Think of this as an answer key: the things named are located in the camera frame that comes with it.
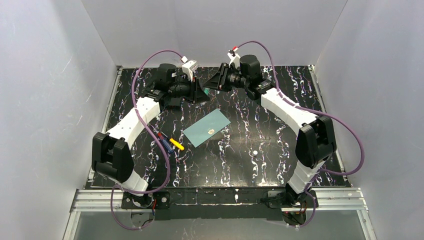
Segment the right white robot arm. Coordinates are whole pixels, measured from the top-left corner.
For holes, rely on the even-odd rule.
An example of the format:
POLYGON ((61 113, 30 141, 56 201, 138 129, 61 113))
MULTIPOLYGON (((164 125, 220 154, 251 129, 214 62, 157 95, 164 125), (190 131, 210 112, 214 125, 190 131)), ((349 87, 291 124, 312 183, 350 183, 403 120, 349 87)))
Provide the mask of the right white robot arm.
POLYGON ((337 149, 332 119, 301 110, 291 99, 281 97, 276 84, 263 76, 255 55, 248 54, 236 61, 222 63, 204 87, 223 92, 244 89, 251 100, 259 101, 264 109, 271 111, 294 131, 297 165, 285 187, 286 192, 293 196, 309 188, 324 162, 337 149))

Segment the teal paper envelope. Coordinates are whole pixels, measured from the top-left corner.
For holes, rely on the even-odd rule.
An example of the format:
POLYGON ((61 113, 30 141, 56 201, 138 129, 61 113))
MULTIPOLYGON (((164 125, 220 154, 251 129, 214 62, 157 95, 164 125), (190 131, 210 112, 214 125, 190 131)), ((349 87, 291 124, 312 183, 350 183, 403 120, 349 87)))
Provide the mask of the teal paper envelope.
POLYGON ((230 123, 230 120, 219 109, 215 109, 183 130, 183 134, 196 148, 230 123))

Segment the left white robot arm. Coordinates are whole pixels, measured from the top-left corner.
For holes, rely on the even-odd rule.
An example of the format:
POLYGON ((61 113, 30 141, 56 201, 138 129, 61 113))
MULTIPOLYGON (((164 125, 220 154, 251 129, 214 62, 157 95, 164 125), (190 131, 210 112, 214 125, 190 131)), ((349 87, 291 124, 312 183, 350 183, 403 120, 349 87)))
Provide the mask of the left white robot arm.
POLYGON ((147 125, 162 110, 178 107, 183 100, 191 104, 210 100, 194 76, 198 66, 195 60, 188 60, 181 67, 160 64, 156 73, 140 88, 135 107, 107 132, 94 135, 92 170, 114 181, 123 190, 142 197, 148 182, 134 169, 132 146, 143 130, 152 131, 147 125))

